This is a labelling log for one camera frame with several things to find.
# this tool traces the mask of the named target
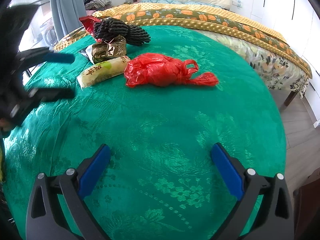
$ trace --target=black braided rope bundle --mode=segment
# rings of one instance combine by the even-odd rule
[[[108,18],[94,24],[93,37],[110,42],[116,36],[123,36],[130,45],[140,46],[151,41],[150,35],[141,27],[128,25],[123,21]]]

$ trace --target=brown wrapped package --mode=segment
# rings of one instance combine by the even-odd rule
[[[127,54],[126,40],[119,35],[109,43],[100,41],[90,45],[85,51],[90,61],[93,64],[97,64],[109,59],[125,56]]]
[[[85,69],[77,77],[80,87],[82,89],[90,87],[96,83],[105,81],[108,78],[122,74],[129,61],[129,57],[122,56],[98,63]]]

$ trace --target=bed leg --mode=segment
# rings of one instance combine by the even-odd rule
[[[288,106],[291,101],[295,98],[295,96],[298,94],[299,90],[297,91],[291,91],[286,100],[284,101],[284,105]]]

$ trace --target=gray curtain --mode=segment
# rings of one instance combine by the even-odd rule
[[[50,6],[58,40],[82,26],[79,17],[86,16],[84,0],[50,0]]]

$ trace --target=green tablecloth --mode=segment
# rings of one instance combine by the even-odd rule
[[[120,75],[81,90],[76,76],[90,63],[78,51],[94,40],[87,36],[64,49],[76,61],[45,64],[27,87],[69,86],[76,98],[41,104],[5,140],[5,196],[21,235],[36,175],[77,167],[102,143],[111,147],[111,161],[85,202],[114,240],[209,239],[236,202],[210,159],[216,142],[261,175],[284,172],[283,125],[255,71],[193,30],[144,29],[151,42],[128,45],[130,58],[146,52],[191,58],[199,73],[214,72],[219,85],[131,89]]]

